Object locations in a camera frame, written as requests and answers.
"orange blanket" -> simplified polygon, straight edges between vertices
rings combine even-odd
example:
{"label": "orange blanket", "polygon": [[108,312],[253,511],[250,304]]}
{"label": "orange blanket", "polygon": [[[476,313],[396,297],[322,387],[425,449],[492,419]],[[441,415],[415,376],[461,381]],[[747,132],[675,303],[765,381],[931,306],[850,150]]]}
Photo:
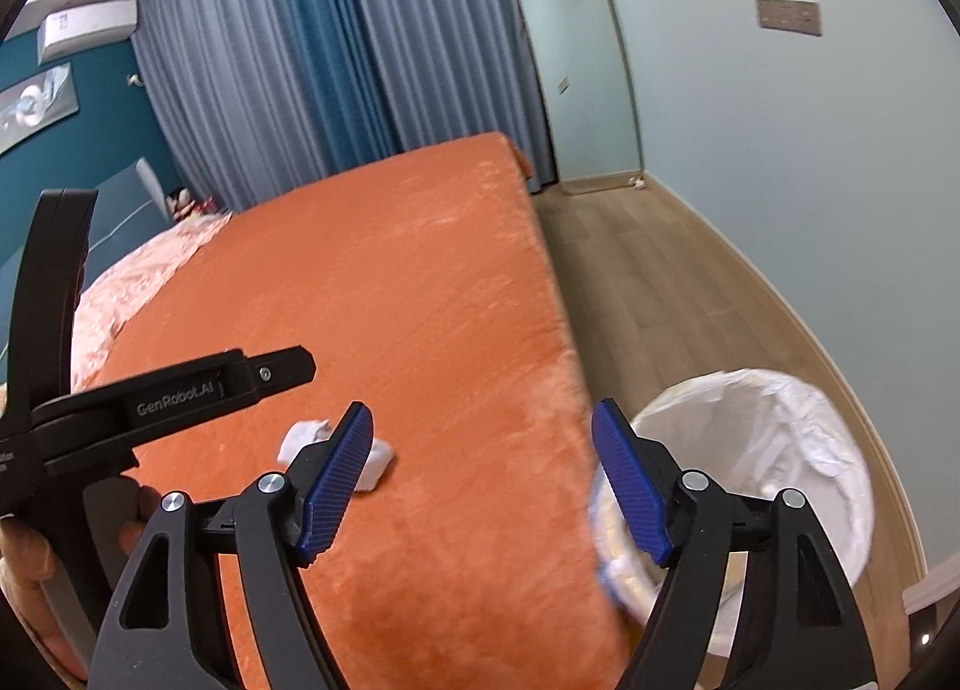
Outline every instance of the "orange blanket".
{"label": "orange blanket", "polygon": [[[275,469],[296,420],[370,406],[397,460],[304,574],[354,690],[599,690],[626,663],[587,528],[587,393],[522,166],[505,137],[470,137],[234,217],[100,375],[313,354],[310,385],[139,450],[143,482],[197,501]],[[241,669],[265,688],[224,575]]]}

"mirror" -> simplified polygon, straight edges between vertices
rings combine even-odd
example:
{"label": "mirror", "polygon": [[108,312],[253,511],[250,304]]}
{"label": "mirror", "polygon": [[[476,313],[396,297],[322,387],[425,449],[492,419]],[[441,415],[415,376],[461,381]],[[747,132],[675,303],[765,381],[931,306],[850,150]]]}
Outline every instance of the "mirror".
{"label": "mirror", "polygon": [[520,0],[569,194],[633,185],[640,131],[611,0]]}

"wastebasket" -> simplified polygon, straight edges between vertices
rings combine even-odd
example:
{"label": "wastebasket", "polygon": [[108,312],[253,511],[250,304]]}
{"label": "wastebasket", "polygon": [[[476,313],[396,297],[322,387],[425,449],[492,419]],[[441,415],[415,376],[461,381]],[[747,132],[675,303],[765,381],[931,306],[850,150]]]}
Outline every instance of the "wastebasket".
{"label": "wastebasket", "polygon": [[[770,500],[800,489],[824,526],[851,586],[870,556],[874,499],[863,455],[819,389],[770,370],[713,373],[664,391],[632,421],[681,468],[709,473],[727,492]],[[637,551],[600,468],[589,518],[608,590],[646,623],[666,571]],[[746,554],[732,554],[709,651],[730,656]]]}

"small white object on floor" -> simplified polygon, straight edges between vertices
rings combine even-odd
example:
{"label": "small white object on floor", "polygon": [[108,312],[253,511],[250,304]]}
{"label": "small white object on floor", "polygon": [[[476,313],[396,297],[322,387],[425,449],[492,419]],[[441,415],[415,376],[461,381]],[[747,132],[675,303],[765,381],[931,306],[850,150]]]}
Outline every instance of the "small white object on floor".
{"label": "small white object on floor", "polygon": [[[326,441],[332,435],[333,428],[330,427],[330,423],[326,419],[296,422],[287,431],[283,443],[280,444],[277,462],[281,465],[289,465],[294,461],[296,455],[299,455],[304,446]],[[373,448],[370,450],[367,463],[363,466],[360,479],[358,479],[353,491],[370,492],[371,489],[374,489],[393,458],[394,449],[390,444],[381,439],[373,439]]]}

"air conditioner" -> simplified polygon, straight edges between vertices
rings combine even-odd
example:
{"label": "air conditioner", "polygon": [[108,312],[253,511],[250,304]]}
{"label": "air conditioner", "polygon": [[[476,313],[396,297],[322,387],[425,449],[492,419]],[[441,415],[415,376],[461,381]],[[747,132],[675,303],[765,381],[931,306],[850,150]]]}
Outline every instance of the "air conditioner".
{"label": "air conditioner", "polygon": [[128,39],[136,29],[136,0],[101,2],[51,13],[37,31],[43,64],[67,54]]}

